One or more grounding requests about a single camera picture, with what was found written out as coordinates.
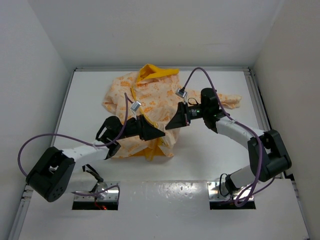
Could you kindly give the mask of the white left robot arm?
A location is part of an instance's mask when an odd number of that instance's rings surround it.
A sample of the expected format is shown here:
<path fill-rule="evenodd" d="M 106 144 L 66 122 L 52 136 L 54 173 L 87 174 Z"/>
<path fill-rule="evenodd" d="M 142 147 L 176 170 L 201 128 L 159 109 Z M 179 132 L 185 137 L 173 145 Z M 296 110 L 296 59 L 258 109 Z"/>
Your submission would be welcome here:
<path fill-rule="evenodd" d="M 54 202 L 65 192 L 81 190 L 71 184 L 74 169 L 112 158 L 121 148 L 119 140 L 139 137 L 149 141 L 164 136 L 165 133 L 149 123 L 143 115 L 132 117 L 124 123 L 117 116 L 110 116 L 98 130 L 94 142 L 83 141 L 81 146 L 69 149 L 47 148 L 26 175 L 26 184 L 47 202 Z"/>

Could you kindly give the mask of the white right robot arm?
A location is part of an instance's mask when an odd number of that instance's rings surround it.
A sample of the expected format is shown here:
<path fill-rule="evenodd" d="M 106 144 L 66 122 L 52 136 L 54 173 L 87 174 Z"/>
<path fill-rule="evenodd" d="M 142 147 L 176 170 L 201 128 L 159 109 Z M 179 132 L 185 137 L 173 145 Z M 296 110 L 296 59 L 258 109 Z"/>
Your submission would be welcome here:
<path fill-rule="evenodd" d="M 208 129 L 234 140 L 248 151 L 249 165 L 226 176 L 221 194 L 232 195 L 242 187 L 266 182 L 291 168 L 292 161 L 280 133 L 239 125 L 223 112 L 218 95 L 211 88 L 201 90 L 200 103 L 179 102 L 176 114 L 165 128 L 186 127 L 196 119 L 203 119 Z"/>

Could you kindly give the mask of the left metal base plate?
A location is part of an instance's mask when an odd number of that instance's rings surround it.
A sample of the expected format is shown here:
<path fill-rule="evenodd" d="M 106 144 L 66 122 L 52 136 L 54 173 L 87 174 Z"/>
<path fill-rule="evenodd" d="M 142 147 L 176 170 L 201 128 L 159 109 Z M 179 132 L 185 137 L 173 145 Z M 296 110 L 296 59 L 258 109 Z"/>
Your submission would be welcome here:
<path fill-rule="evenodd" d="M 75 195 L 73 198 L 74 203 L 106 203 L 118 204 L 120 197 L 119 181 L 107 181 L 98 183 L 93 193 L 82 193 L 82 195 Z"/>

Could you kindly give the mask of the metal base plate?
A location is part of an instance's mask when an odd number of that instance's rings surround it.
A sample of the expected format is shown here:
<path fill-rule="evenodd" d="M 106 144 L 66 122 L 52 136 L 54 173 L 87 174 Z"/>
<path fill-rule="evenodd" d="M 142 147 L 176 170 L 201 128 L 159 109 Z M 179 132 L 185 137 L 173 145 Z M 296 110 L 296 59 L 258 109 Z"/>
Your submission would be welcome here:
<path fill-rule="evenodd" d="M 220 187 L 219 181 L 207 182 L 208 198 L 210 203 L 221 204 L 233 202 L 246 187 L 244 186 L 234 193 L 229 194 L 224 185 L 225 183 L 222 182 L 222 187 Z"/>
<path fill-rule="evenodd" d="M 106 203 L 118 204 L 120 197 L 119 181 L 107 181 L 98 183 L 93 193 L 82 193 L 82 195 L 75 195 L 73 198 L 74 203 Z"/>

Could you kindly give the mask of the orange patterned yellow-lined jacket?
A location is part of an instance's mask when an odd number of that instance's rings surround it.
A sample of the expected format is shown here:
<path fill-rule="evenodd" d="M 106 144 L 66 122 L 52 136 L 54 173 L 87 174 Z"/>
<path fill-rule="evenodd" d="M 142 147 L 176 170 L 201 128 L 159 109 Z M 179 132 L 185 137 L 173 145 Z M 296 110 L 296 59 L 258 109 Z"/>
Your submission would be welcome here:
<path fill-rule="evenodd" d="M 181 88 L 179 69 L 159 68 L 146 64 L 137 72 L 131 72 L 115 78 L 102 100 L 102 106 L 121 122 L 132 118 L 131 111 L 126 111 L 127 96 L 130 100 L 141 102 L 137 114 L 164 131 L 165 125 L 177 111 L 178 102 L 182 99 L 176 95 Z M 173 147 L 179 138 L 179 129 L 165 131 L 165 136 L 143 141 L 138 136 L 118 141 L 120 149 L 115 158 L 144 156 L 148 161 L 155 156 L 173 157 Z"/>

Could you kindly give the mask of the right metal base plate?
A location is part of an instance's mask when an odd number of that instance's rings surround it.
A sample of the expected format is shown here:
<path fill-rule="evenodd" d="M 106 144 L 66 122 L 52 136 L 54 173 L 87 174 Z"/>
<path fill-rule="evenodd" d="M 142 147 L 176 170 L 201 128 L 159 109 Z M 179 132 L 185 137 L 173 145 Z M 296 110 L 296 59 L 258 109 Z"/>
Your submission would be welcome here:
<path fill-rule="evenodd" d="M 222 187 L 220 187 L 219 181 L 207 182 L 208 198 L 210 203 L 221 204 L 233 202 L 246 187 L 244 186 L 234 193 L 229 194 L 224 185 L 225 183 L 222 182 Z"/>

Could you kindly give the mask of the aluminium frame rail right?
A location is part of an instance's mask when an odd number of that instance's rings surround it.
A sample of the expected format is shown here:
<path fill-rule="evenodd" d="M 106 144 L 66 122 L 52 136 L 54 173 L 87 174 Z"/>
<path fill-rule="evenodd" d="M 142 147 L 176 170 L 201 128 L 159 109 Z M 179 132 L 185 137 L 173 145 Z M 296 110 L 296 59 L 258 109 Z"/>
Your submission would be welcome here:
<path fill-rule="evenodd" d="M 256 73 L 251 68 L 247 67 L 245 69 L 244 74 L 245 74 L 246 82 L 247 82 L 248 89 L 250 92 L 250 97 L 251 97 L 251 100 L 253 103 L 253 108 L 254 108 L 255 114 L 258 118 L 258 125 L 259 125 L 259 127 L 263 128 L 265 130 L 270 130 L 272 128 L 272 124 L 270 122 L 268 112 L 266 110 L 266 106 L 265 106 L 264 99 L 261 94 L 261 90 L 260 90 L 260 87 L 258 84 Z M 297 202 L 297 205 L 299 208 L 299 216 L 301 217 L 301 219 L 303 221 L 303 229 L 306 231 L 306 234 L 304 234 L 301 239 L 302 240 L 309 240 L 310 239 L 309 229 L 308 229 L 308 225 L 307 225 L 306 218 L 304 215 L 304 211 L 303 211 L 303 207 L 301 204 L 301 199 L 300 199 L 300 195 L 299 195 L 299 191 L 297 188 L 297 183 L 295 181 L 294 175 L 291 170 L 286 170 L 280 174 L 280 178 L 282 180 L 284 180 L 284 179 L 290 180 L 290 182 L 291 182 L 291 188 L 293 189 L 293 191 L 295 193 L 296 202 Z"/>

